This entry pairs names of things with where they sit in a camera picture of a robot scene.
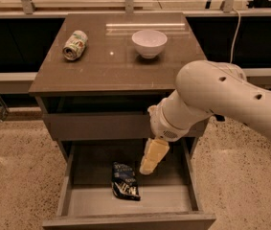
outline black snack bag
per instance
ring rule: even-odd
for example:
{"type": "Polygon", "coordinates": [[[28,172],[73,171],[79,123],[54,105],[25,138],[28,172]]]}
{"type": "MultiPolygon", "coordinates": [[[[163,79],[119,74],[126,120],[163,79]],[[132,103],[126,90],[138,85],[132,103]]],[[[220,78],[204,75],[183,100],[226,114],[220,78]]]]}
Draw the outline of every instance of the black snack bag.
{"type": "Polygon", "coordinates": [[[125,164],[113,163],[112,190],[117,198],[141,200],[133,169],[125,164]]]}

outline silver can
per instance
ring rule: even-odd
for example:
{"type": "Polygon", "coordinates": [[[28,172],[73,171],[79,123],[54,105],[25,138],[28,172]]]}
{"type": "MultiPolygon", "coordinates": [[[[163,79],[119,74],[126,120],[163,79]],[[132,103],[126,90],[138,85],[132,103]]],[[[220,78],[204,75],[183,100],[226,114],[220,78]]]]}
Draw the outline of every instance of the silver can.
{"type": "Polygon", "coordinates": [[[69,60],[76,60],[86,48],[87,41],[88,36],[86,33],[79,30],[74,31],[62,50],[64,56],[69,60]]]}

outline brown tabletop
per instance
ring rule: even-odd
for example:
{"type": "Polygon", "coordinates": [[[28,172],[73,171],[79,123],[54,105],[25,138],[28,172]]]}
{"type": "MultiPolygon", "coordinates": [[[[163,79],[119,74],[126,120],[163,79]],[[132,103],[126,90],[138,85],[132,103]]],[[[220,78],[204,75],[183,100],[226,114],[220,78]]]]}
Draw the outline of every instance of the brown tabletop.
{"type": "Polygon", "coordinates": [[[174,89],[175,76],[188,62],[206,59],[179,12],[69,14],[30,88],[35,96],[103,91],[174,89]],[[168,43],[154,59],[135,51],[131,37],[142,29],[165,33],[168,43]],[[68,61],[62,48],[73,31],[88,35],[87,48],[68,61]]]}

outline humanoid robot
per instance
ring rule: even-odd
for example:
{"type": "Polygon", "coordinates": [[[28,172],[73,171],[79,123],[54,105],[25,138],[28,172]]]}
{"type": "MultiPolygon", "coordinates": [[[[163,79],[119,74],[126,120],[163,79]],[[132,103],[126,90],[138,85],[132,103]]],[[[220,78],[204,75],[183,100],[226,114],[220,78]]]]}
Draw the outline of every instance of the humanoid robot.
{"type": "Polygon", "coordinates": [[[242,69],[230,63],[199,60],[185,65],[176,77],[176,89],[151,106],[151,129],[140,172],[150,174],[169,150],[168,142],[212,115],[246,124],[271,140],[271,91],[246,80],[242,69]]]}

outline bowl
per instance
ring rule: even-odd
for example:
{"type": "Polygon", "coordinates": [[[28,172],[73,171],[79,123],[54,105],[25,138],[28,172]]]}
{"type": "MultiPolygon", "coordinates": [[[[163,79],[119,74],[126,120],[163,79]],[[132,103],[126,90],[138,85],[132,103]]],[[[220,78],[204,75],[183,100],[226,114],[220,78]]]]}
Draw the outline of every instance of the bowl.
{"type": "Polygon", "coordinates": [[[155,58],[165,49],[167,36],[155,30],[141,30],[133,34],[132,41],[143,58],[155,58]]]}

